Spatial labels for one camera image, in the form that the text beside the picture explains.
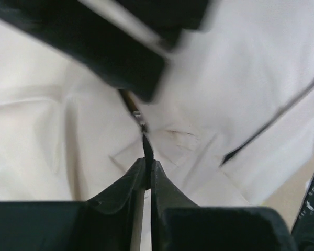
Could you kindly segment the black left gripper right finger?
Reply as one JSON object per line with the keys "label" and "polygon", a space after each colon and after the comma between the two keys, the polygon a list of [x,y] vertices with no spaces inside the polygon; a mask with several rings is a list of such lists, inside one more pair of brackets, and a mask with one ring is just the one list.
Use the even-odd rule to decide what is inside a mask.
{"label": "black left gripper right finger", "polygon": [[151,167],[152,250],[297,250],[282,217],[265,207],[200,207]]}

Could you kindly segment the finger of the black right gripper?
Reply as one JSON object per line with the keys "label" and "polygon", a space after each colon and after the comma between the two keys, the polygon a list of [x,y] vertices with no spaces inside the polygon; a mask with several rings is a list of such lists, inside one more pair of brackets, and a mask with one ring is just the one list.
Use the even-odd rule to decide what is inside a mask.
{"label": "finger of the black right gripper", "polygon": [[[120,1],[174,49],[183,30],[197,30],[208,1]],[[166,59],[79,1],[0,1],[0,19],[86,65],[117,89],[151,102]]]}

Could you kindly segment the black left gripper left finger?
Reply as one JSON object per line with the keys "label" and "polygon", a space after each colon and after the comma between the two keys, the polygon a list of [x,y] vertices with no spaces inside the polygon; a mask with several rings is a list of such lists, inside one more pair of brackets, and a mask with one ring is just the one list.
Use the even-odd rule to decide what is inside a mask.
{"label": "black left gripper left finger", "polygon": [[87,201],[0,202],[0,250],[139,250],[144,180],[140,158]]}

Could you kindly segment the cream canvas backpack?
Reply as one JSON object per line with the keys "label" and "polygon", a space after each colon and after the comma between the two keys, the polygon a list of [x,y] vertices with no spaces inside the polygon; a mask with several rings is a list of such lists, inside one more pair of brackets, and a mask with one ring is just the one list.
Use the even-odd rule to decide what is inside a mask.
{"label": "cream canvas backpack", "polygon": [[314,1],[208,1],[166,50],[120,1],[79,1],[166,59],[151,102],[0,19],[0,202],[87,201],[145,160],[200,207],[262,207],[314,146]]}

